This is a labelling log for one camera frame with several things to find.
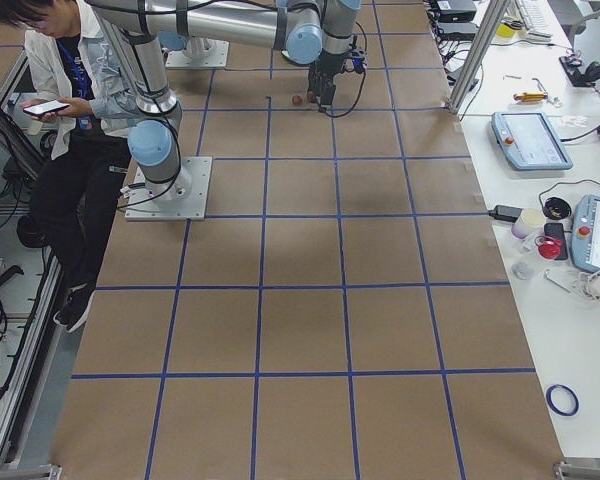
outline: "shoe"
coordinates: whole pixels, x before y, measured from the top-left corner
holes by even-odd
[[[68,333],[76,331],[87,321],[95,289],[96,282],[88,282],[73,288],[69,293],[67,302],[53,316],[53,321],[66,327]]]

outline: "smartphone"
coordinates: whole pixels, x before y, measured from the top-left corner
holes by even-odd
[[[68,103],[62,103],[57,100],[52,100],[50,102],[40,103],[39,105],[25,107],[23,110],[24,113],[28,113],[29,115],[33,115],[35,117],[42,117],[45,113],[58,112],[67,108],[68,106]]]

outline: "blue ring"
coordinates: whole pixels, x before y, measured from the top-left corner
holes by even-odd
[[[565,412],[563,410],[560,410],[558,407],[556,407],[555,403],[553,403],[552,400],[552,395],[554,390],[564,390],[565,392],[567,392],[571,398],[573,399],[573,409],[569,412]],[[580,410],[580,401],[578,400],[578,396],[576,395],[576,393],[571,390],[569,387],[567,387],[566,385],[561,385],[561,384],[557,384],[557,385],[552,385],[547,389],[547,394],[545,395],[546,399],[547,399],[547,404],[549,405],[549,408],[557,413],[558,415],[561,415],[563,417],[573,417],[576,413],[578,413],[578,410]]]

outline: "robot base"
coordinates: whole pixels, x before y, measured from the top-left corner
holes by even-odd
[[[215,40],[213,51],[206,57],[191,58],[180,51],[169,52],[165,67],[170,70],[202,70],[227,66],[229,42]]]
[[[211,157],[182,157],[182,169],[191,176],[190,193],[182,199],[165,204],[157,204],[151,200],[125,211],[128,221],[162,221],[162,220],[204,220],[207,208],[207,195],[211,179]],[[144,174],[138,168],[135,183],[145,181]],[[149,200],[149,193],[144,188],[132,190],[129,204]]]

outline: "yellow tool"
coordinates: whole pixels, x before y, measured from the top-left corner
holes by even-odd
[[[514,93],[513,99],[516,102],[540,102],[546,100],[549,97],[547,92],[533,92],[533,93]]]

